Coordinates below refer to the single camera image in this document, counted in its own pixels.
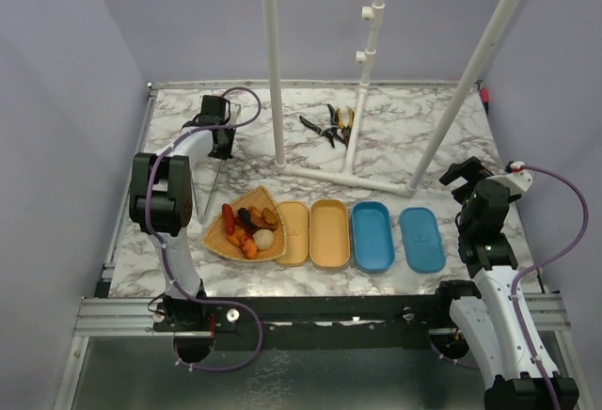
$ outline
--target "blue plastic container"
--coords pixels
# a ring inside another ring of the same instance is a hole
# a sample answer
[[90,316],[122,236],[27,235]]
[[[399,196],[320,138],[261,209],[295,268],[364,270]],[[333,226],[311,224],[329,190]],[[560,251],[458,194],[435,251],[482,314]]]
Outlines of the blue plastic container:
[[407,208],[399,216],[405,259],[415,272],[432,274],[445,266],[445,252],[436,217],[426,208]]
[[385,272],[395,261],[388,209],[378,201],[359,202],[351,212],[356,263],[369,273]]

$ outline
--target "white marble surface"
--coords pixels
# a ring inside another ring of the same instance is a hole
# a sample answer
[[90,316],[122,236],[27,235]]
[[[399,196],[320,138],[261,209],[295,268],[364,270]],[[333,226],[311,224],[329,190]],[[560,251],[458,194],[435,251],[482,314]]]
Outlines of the white marble surface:
[[[356,156],[356,174],[389,182],[406,181],[414,170],[429,134],[447,101],[452,87],[382,87],[371,90],[362,123]],[[173,140],[182,125],[198,113],[201,94],[198,90],[162,90],[150,124],[145,150],[155,151]],[[471,92],[456,122],[428,169],[416,196],[412,199],[378,191],[349,188],[325,181],[277,175],[273,169],[274,141],[268,90],[258,90],[266,110],[253,124],[238,131],[234,158],[223,164],[205,227],[218,214],[221,204],[264,184],[277,201],[301,200],[310,205],[319,198],[338,198],[351,209],[360,200],[373,199],[387,205],[391,214],[396,260],[388,271],[369,275],[360,271],[353,258],[340,271],[317,269],[310,261],[295,268],[274,262],[242,264],[223,260],[202,245],[203,229],[193,216],[188,227],[193,261],[211,296],[305,296],[305,295],[377,295],[432,293],[443,279],[468,278],[466,266],[457,253],[457,231],[453,223],[460,210],[450,190],[437,178],[452,162],[475,155],[492,170],[501,162],[486,117],[476,92]],[[244,94],[231,98],[243,105],[242,119],[254,112],[251,98]],[[327,125],[326,103],[344,108],[353,106],[352,89],[290,88],[283,90],[285,144],[287,161],[299,166],[338,171],[345,148],[329,143],[307,130],[299,115]],[[219,162],[207,159],[194,171],[195,188],[201,213],[214,182]],[[404,208],[423,206],[435,213],[445,246],[447,263],[437,273],[413,272],[404,257],[398,217]],[[522,266],[531,264],[531,254],[518,214],[513,205],[504,230]],[[159,261],[147,236],[129,219],[123,221],[116,249],[117,266],[110,297],[142,297],[158,294],[165,288]],[[524,280],[525,291],[538,291],[534,276]]]

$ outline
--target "wicker basket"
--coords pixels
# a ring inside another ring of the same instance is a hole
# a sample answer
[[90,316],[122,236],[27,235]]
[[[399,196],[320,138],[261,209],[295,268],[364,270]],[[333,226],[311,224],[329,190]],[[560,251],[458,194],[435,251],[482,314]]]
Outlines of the wicker basket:
[[241,249],[230,244],[226,239],[224,217],[220,214],[211,224],[203,239],[203,245],[205,245],[205,247],[220,257],[242,262],[271,261],[280,258],[286,253],[286,228],[282,223],[282,220],[284,219],[277,208],[276,202],[265,186],[260,186],[247,194],[244,194],[242,197],[234,200],[230,206],[234,210],[234,214],[236,214],[239,209],[248,208],[249,206],[255,206],[260,211],[263,210],[263,208],[272,210],[278,219],[278,228],[274,231],[274,243],[267,250],[260,251],[256,259],[249,260],[245,258]]

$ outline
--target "plastic container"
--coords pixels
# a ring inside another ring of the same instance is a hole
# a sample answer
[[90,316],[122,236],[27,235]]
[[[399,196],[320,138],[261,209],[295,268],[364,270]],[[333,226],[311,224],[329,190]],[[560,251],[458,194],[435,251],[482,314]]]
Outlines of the plastic container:
[[427,208],[407,208],[399,216],[405,258],[413,271],[439,272],[445,266],[445,252],[436,217]]
[[300,266],[309,257],[309,209],[300,201],[283,201],[278,205],[286,227],[286,253],[276,262],[281,266]]
[[395,261],[388,209],[378,201],[362,201],[351,212],[357,265],[368,273],[385,272]]
[[319,267],[341,268],[349,260],[349,215],[340,200],[318,200],[311,205],[309,256]]

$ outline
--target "wall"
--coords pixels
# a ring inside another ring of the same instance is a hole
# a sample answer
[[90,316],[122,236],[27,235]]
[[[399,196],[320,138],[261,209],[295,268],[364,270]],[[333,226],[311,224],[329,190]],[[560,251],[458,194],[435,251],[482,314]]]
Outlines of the wall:
[[0,407],[52,408],[146,87],[103,0],[0,0]]
[[[104,0],[148,81],[266,78],[261,0]],[[376,79],[458,79],[498,0],[387,0]],[[358,79],[372,0],[278,0],[282,77]]]
[[[490,121],[504,160],[555,170],[588,199],[591,222],[582,243],[551,265],[545,279],[560,289],[580,360],[602,406],[602,0],[529,0],[486,75]],[[578,200],[562,184],[537,177],[519,203],[537,260],[577,234]]]

